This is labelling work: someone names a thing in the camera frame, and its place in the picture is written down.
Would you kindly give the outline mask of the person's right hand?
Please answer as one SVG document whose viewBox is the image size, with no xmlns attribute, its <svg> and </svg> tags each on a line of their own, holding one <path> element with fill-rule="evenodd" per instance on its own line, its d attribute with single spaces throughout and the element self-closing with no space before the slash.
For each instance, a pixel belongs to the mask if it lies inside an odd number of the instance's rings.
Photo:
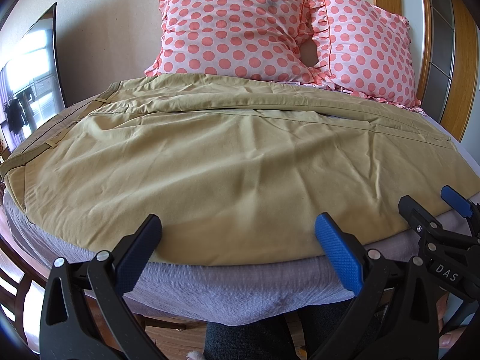
<svg viewBox="0 0 480 360">
<path fill-rule="evenodd" d="M 450 350 L 456 344 L 466 325 L 470 322 L 470 316 L 479 309 L 476 301 L 467 303 L 454 297 L 456 311 L 447 319 L 447 315 L 453 310 L 453 307 L 449 305 L 449 296 L 450 293 L 445 292 L 436 303 L 439 320 L 439 348 L 444 350 Z"/>
</svg>

